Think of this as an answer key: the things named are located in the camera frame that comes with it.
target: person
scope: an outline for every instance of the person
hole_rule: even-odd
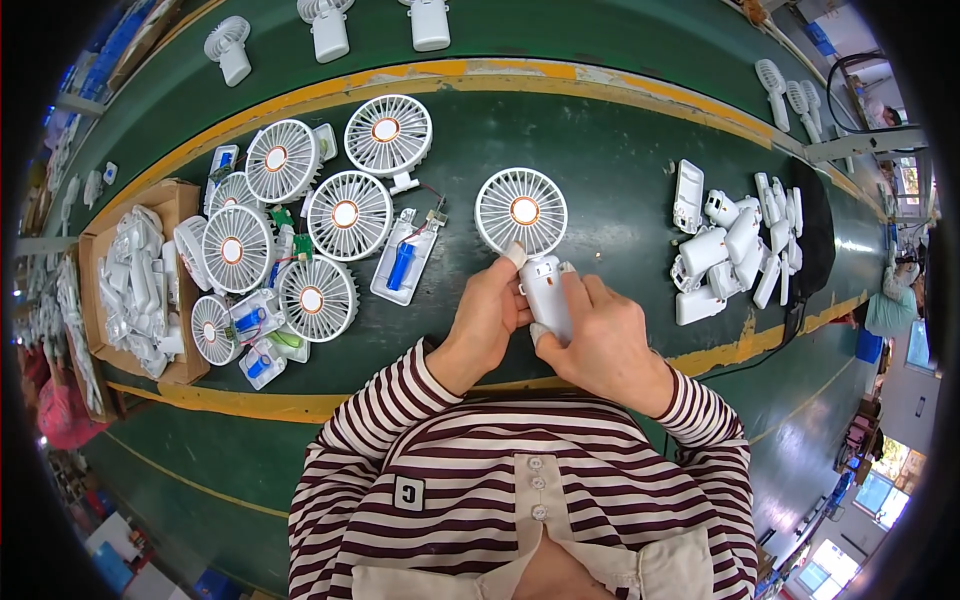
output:
[[[883,273],[883,289],[857,306],[847,321],[885,338],[906,332],[924,309],[924,278],[912,266],[915,264],[888,266]]]
[[[750,448],[733,409],[647,345],[643,310],[561,265],[562,348],[517,290],[519,244],[307,446],[290,507],[291,598],[749,598]],[[530,325],[588,397],[465,400]],[[676,440],[661,456],[627,409]]]

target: white plastic shell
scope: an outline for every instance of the white plastic shell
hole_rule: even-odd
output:
[[[573,339],[573,323],[560,280],[560,260],[552,254],[528,260],[520,268],[520,294],[530,303],[534,321],[549,329],[566,348]]]
[[[727,301],[717,298],[708,285],[689,294],[677,294],[677,325],[683,326],[712,317],[724,308],[727,308]]]
[[[358,108],[344,130],[344,152],[356,168],[393,178],[393,196],[420,185],[410,178],[430,150],[433,122],[420,101],[402,94],[373,98]]]
[[[550,253],[566,232],[566,200],[546,175],[525,167],[494,173],[480,187],[473,220],[491,250],[520,242],[531,258]]]
[[[686,270],[689,273],[704,274],[707,269],[713,265],[730,258],[730,252],[724,238],[727,236],[727,230],[724,228],[713,228],[709,231],[687,240],[680,245],[680,256],[684,258]]]
[[[329,342],[356,318],[359,299],[353,275],[325,256],[285,267],[276,289],[286,323],[308,342]]]
[[[242,16],[229,16],[217,25],[204,42],[206,57],[220,63],[229,87],[239,84],[252,70],[244,42],[250,35],[250,23]]]
[[[197,299],[190,312],[190,332],[197,350],[211,365],[222,367],[240,355],[227,301],[219,296]]]
[[[687,159],[677,170],[677,193],[673,200],[673,224],[683,233],[693,235],[704,222],[701,207],[704,201],[704,172]]]
[[[324,181],[306,208],[307,230],[321,254],[347,262],[383,245],[394,221],[394,201],[377,178],[344,171]]]

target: white plastic part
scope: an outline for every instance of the white plastic part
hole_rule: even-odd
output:
[[[780,253],[780,306],[786,306],[790,300],[790,265],[786,252]]]
[[[704,212],[713,220],[713,223],[724,229],[733,226],[733,222],[740,215],[740,209],[733,200],[727,197],[722,190],[711,189],[707,192],[707,201],[704,202]]]
[[[760,200],[754,198],[753,196],[747,196],[743,200],[738,200],[733,203],[737,209],[743,210],[744,208],[750,208],[754,212],[754,218],[757,223],[763,222],[763,211],[760,210]]]
[[[793,230],[797,237],[804,235],[804,195],[799,187],[793,188]]]
[[[770,59],[761,59],[754,65],[756,76],[760,79],[763,87],[769,94],[770,108],[774,112],[774,123],[777,129],[786,133],[790,131],[790,119],[786,114],[786,103],[783,101],[783,94],[786,93],[786,81],[780,73],[780,69]]]
[[[86,176],[86,185],[84,186],[84,204],[86,204],[86,207],[93,208],[93,203],[97,202],[103,192],[104,176],[100,171],[90,171]]]
[[[281,341],[277,340],[274,336],[280,336]],[[270,341],[274,343],[276,351],[288,361],[292,360],[295,363],[305,363],[310,360],[310,343],[297,335],[297,332],[294,331],[290,325],[284,324],[283,327],[274,331],[274,333],[268,337],[270,337]],[[284,344],[283,340],[289,340],[291,343],[299,344],[293,347]]]
[[[673,259],[673,266],[670,268],[670,278],[677,289],[684,294],[689,294],[700,287],[700,281],[704,278],[702,273],[691,273],[686,269],[684,258],[677,254]]]
[[[729,260],[710,267],[710,270],[707,271],[707,281],[709,281],[710,289],[713,290],[713,295],[720,300],[726,300],[730,296],[746,290],[736,276],[733,263]]]
[[[810,118],[813,119],[813,126],[817,128],[817,133],[823,133],[824,126],[820,120],[820,105],[822,104],[820,92],[817,91],[817,86],[809,79],[801,81],[800,87],[804,91],[804,96],[806,96],[806,103],[810,106]]]
[[[257,313],[259,323],[244,326],[244,318],[249,317],[253,312]],[[286,315],[280,310],[279,294],[271,288],[260,288],[231,306],[230,317],[233,318],[233,330],[236,331],[241,345],[248,345],[253,340],[277,331],[287,322]]]
[[[325,256],[285,267],[276,289],[286,323],[308,342],[329,342],[346,331],[357,314],[353,275]]]
[[[380,262],[377,263],[376,271],[373,272],[373,281],[370,282],[371,292],[400,306],[408,306],[413,299],[414,292],[417,291],[417,284],[420,283],[420,276],[423,275],[423,269],[426,267],[433,246],[437,242],[440,227],[446,224],[445,218],[442,221],[430,219],[424,226],[423,231],[410,237],[417,230],[417,226],[414,225],[416,216],[417,211],[414,208],[404,208],[400,212],[396,225],[390,232],[390,237],[387,238],[383,253],[380,254]],[[396,247],[403,240],[414,247],[414,257],[400,281],[400,289],[392,290],[387,287],[387,282],[396,262]]]
[[[704,274],[713,265],[730,258],[730,252],[724,243],[727,230],[713,228],[683,242],[680,247],[680,256],[684,258],[686,270],[692,274]]]
[[[347,7],[348,3],[343,0],[297,0],[300,18],[311,26],[313,56],[317,62],[330,62],[350,51],[344,14]]]
[[[677,193],[673,199],[673,224],[683,233],[693,235],[704,222],[701,206],[704,201],[704,172],[687,159],[677,170]]]
[[[205,207],[206,216],[210,217],[224,206],[230,206],[231,204],[243,204],[250,208],[263,210],[263,203],[250,190],[247,185],[247,174],[243,171],[230,173],[213,190],[213,193],[210,194],[209,205]]]
[[[262,212],[242,204],[224,206],[204,230],[203,257],[214,290],[244,294],[274,266],[274,235]]]
[[[573,323],[560,281],[560,260],[549,254],[520,268],[520,294],[530,303],[534,321],[549,329],[564,348],[573,339]]]
[[[250,23],[242,16],[229,16],[217,25],[204,42],[206,57],[220,63],[224,81],[234,87],[250,75],[250,59],[244,42],[250,35]]]
[[[502,254],[520,242],[531,258],[544,256],[566,232],[566,200],[560,187],[533,169],[512,167],[494,173],[480,187],[473,207],[480,237]]]
[[[193,277],[197,287],[208,292],[213,284],[210,282],[210,273],[206,271],[204,251],[201,247],[204,231],[206,231],[206,219],[200,215],[194,215],[174,228],[174,242],[177,244],[177,252],[180,254],[180,260],[183,261],[186,272]]]
[[[227,301],[219,296],[197,299],[190,313],[190,332],[197,350],[211,365],[222,367],[240,355],[233,317]]]
[[[377,178],[344,171],[324,181],[310,197],[306,227],[321,254],[347,262],[383,245],[394,222],[394,201]]]
[[[790,241],[790,225],[786,219],[780,219],[770,228],[770,250],[779,254]]]
[[[790,242],[787,243],[786,258],[790,269],[792,269],[794,273],[804,267],[804,250],[797,244],[796,238],[791,237]]]
[[[810,136],[811,144],[820,143],[820,134],[817,133],[817,126],[813,124],[810,117],[810,104],[806,101],[804,89],[797,82],[786,83],[786,97],[790,99],[790,106],[793,111],[800,115],[800,121],[804,124],[806,134]]]
[[[263,362],[266,368],[262,369],[257,377],[251,377],[252,367],[258,361]],[[287,368],[287,359],[276,349],[273,342],[261,338],[253,343],[250,351],[237,364],[253,388],[262,390],[263,386],[276,379]]]
[[[763,188],[763,197],[760,199],[760,211],[763,213],[763,225],[772,228],[774,223],[780,221],[783,215],[780,214],[780,206],[777,204],[777,197],[774,195],[773,188]]]
[[[740,280],[740,284],[743,286],[744,291],[750,290],[754,287],[756,272],[760,269],[760,262],[762,259],[763,242],[757,239],[756,244],[750,248],[750,250],[743,257],[743,260],[740,261],[740,264],[733,267],[733,271],[736,273],[736,278]]]
[[[104,168],[104,182],[107,185],[113,185],[113,182],[117,179],[117,165],[107,161],[107,166]]]
[[[344,130],[344,152],[356,168],[382,179],[393,178],[393,196],[420,185],[410,172],[423,161],[433,141],[430,113],[401,94],[373,98],[358,108]]]
[[[727,308],[727,301],[717,298],[708,285],[689,294],[677,294],[677,325],[683,326],[712,317],[724,308]]]
[[[760,225],[756,222],[756,214],[749,208],[740,211],[740,215],[733,222],[733,227],[727,232],[724,243],[730,260],[734,265],[740,264],[743,257],[756,247],[756,237],[760,234]]]
[[[410,29],[414,38],[414,50],[430,52],[443,50],[450,45],[450,27],[446,12],[450,7],[444,0],[399,0],[410,7]]]
[[[760,284],[754,292],[754,304],[760,310],[767,307],[770,301],[770,295],[774,293],[774,286],[777,285],[777,279],[780,277],[780,257],[775,254],[767,258],[763,269],[763,277],[760,278]]]
[[[227,144],[227,146],[218,146],[216,150],[213,151],[213,158],[210,160],[210,173],[213,173],[222,167],[229,165],[230,170],[233,170],[233,167],[236,165],[237,158],[239,157],[240,147],[236,144]],[[213,195],[213,190],[217,188],[217,185],[210,179],[209,176],[206,178],[206,188],[204,189],[204,214],[210,216],[210,197]]]
[[[259,132],[247,150],[247,185],[261,202],[286,204],[317,181],[320,140],[297,119],[277,121]]]

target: yellow stripe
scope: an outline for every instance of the yellow stripe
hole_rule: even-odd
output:
[[[750,445],[756,444],[757,442],[759,442],[759,441],[762,440],[763,438],[767,437],[769,434],[773,433],[774,431],[777,431],[778,429],[780,429],[781,427],[783,427],[784,425],[786,425],[786,423],[787,423],[789,420],[793,419],[793,418],[796,417],[799,413],[801,413],[807,406],[809,406],[810,404],[813,404],[813,402],[814,402],[818,397],[820,397],[820,394],[822,394],[822,393],[824,392],[824,390],[830,386],[831,383],[833,383],[834,381],[836,381],[836,378],[840,376],[840,373],[846,371],[846,370],[847,370],[847,367],[849,367],[854,360],[856,360],[856,357],[855,357],[855,356],[854,356],[853,358],[851,358],[850,360],[848,360],[848,361],[847,361],[847,364],[844,365],[843,367],[841,367],[841,368],[840,368],[840,371],[838,371],[836,375],[834,375],[833,377],[831,377],[831,378],[827,381],[827,383],[825,383],[824,385],[822,385],[819,390],[817,390],[816,392],[814,392],[814,393],[813,393],[813,396],[807,398],[806,401],[805,401],[803,404],[801,404],[801,405],[798,406],[797,408],[793,409],[793,412],[792,412],[792,413],[790,413],[789,415],[787,415],[786,417],[784,417],[779,423],[777,423],[777,424],[774,425],[773,427],[770,427],[769,429],[767,429],[766,431],[764,431],[764,432],[761,433],[760,435],[758,435],[758,436],[756,436],[755,438],[751,439],[751,440],[750,440]]]
[[[265,507],[265,506],[260,506],[259,504],[253,504],[252,502],[247,502],[247,501],[241,500],[241,499],[239,499],[239,498],[234,498],[234,497],[231,496],[231,495],[226,495],[225,493],[219,493],[219,492],[217,492],[217,491],[215,491],[215,490],[211,490],[210,488],[208,488],[208,487],[206,487],[206,486],[202,486],[202,485],[200,485],[199,483],[196,483],[196,482],[194,482],[194,481],[190,481],[189,479],[187,479],[187,478],[185,478],[185,477],[181,477],[180,475],[177,475],[176,473],[174,473],[172,470],[170,470],[170,469],[168,469],[168,468],[165,468],[165,467],[162,467],[161,465],[158,465],[157,463],[155,463],[154,461],[150,460],[149,458],[147,458],[147,457],[144,456],[143,454],[140,454],[139,452],[137,452],[137,451],[134,450],[133,448],[129,447],[128,445],[124,444],[124,443],[121,442],[120,440],[117,440],[116,437],[114,437],[113,434],[111,434],[109,431],[105,431],[104,433],[107,435],[108,438],[110,438],[111,440],[114,440],[115,442],[117,442],[118,444],[120,444],[121,447],[123,447],[124,449],[126,449],[128,452],[130,452],[130,454],[132,454],[133,456],[137,457],[138,459],[140,459],[140,460],[143,461],[144,463],[150,465],[151,467],[153,467],[153,468],[155,468],[156,470],[160,471],[160,472],[163,473],[164,475],[167,475],[167,476],[169,476],[169,477],[173,477],[174,479],[176,479],[177,481],[181,482],[182,484],[187,485],[187,486],[190,486],[190,487],[193,488],[194,490],[199,490],[199,491],[201,491],[201,492],[203,492],[203,493],[208,493],[208,494],[212,495],[212,496],[215,497],[215,498],[220,498],[221,500],[226,500],[226,502],[229,502],[229,503],[231,503],[231,504],[236,504],[237,506],[242,506],[242,507],[245,508],[245,509],[251,509],[251,510],[257,511],[257,512],[259,512],[259,513],[264,513],[265,515],[282,516],[282,517],[284,517],[284,518],[286,518],[286,517],[289,516],[288,513],[284,513],[283,511],[278,511],[278,510],[275,510],[275,509],[267,508],[267,507]]]
[[[819,315],[810,315],[804,319],[800,334],[810,333],[837,317],[851,312],[867,300],[867,292],[856,298],[836,303]],[[744,323],[740,339],[731,344],[715,348],[697,350],[668,358],[667,362],[678,371],[695,376],[713,369],[741,363],[761,353],[776,348],[783,339],[783,325],[755,333],[756,317],[751,316]],[[141,396],[151,400],[166,402],[185,410],[204,410],[248,419],[283,420],[299,423],[324,423],[333,416],[333,411],[347,401],[350,394],[258,394],[256,392],[226,392],[199,386],[158,383],[158,394],[134,388],[121,383],[108,382],[108,387]],[[493,383],[473,388],[476,392],[536,390],[570,388],[570,384],[559,377],[540,377],[521,381]]]

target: white handheld fan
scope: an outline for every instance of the white handheld fan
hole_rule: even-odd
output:
[[[350,162],[365,173],[393,178],[393,196],[420,185],[410,172],[420,164],[433,141],[433,123],[426,108],[410,96],[387,94],[363,104],[347,121],[344,148]]]
[[[767,90],[770,100],[770,108],[774,111],[774,123],[777,129],[786,133],[790,131],[790,119],[786,114],[786,103],[783,101],[783,94],[786,93],[786,82],[780,73],[780,69],[770,59],[761,59],[754,65],[756,76]]]
[[[518,241],[534,258],[552,251],[564,237],[566,200],[557,184],[543,173],[512,167],[483,184],[473,219],[492,250],[502,254],[511,242]]]
[[[204,263],[214,290],[249,292],[274,262],[274,235],[262,212],[231,204],[210,217],[204,231]]]
[[[330,62],[350,51],[344,12],[352,5],[353,0],[297,0],[300,18],[311,25],[317,62]]]
[[[201,296],[190,312],[190,332],[197,350],[211,365],[223,367],[240,355],[240,342],[233,330],[227,301],[219,296]]]
[[[224,206],[243,204],[250,208],[261,208],[257,205],[256,196],[247,185],[247,174],[243,171],[230,173],[220,182],[210,195],[210,204],[206,207],[206,216],[210,217]]]
[[[450,45],[450,26],[446,22],[446,12],[450,7],[445,0],[399,0],[400,4],[410,7],[410,33],[414,38],[414,50],[430,52],[443,50]]]
[[[823,133],[824,125],[820,121],[820,92],[817,91],[817,86],[809,79],[801,81],[800,87],[804,89],[806,103],[810,105],[810,117],[813,119],[813,125],[816,126],[817,133]]]
[[[295,261],[276,288],[287,324],[308,342],[329,342],[353,322],[357,290],[347,267],[324,256]]]
[[[320,140],[306,123],[277,121],[258,133],[247,150],[247,185],[261,202],[293,202],[316,182],[322,158]]]
[[[314,246],[334,260],[373,254],[394,223],[394,201],[377,178],[360,171],[338,173],[317,188],[306,209]]]
[[[810,118],[810,104],[806,101],[804,89],[797,82],[786,83],[786,97],[790,99],[790,106],[793,111],[800,115],[800,120],[806,128],[806,134],[810,136],[811,144],[820,143],[820,134],[817,133],[817,127]]]
[[[186,272],[193,277],[197,287],[205,292],[210,291],[210,274],[206,271],[204,251],[201,243],[204,240],[206,219],[194,215],[174,228],[174,243],[177,245],[177,254],[183,261]]]
[[[242,16],[229,16],[220,22],[204,42],[206,57],[220,63],[224,81],[234,87],[250,75],[250,59],[244,42],[250,35],[250,23]]]

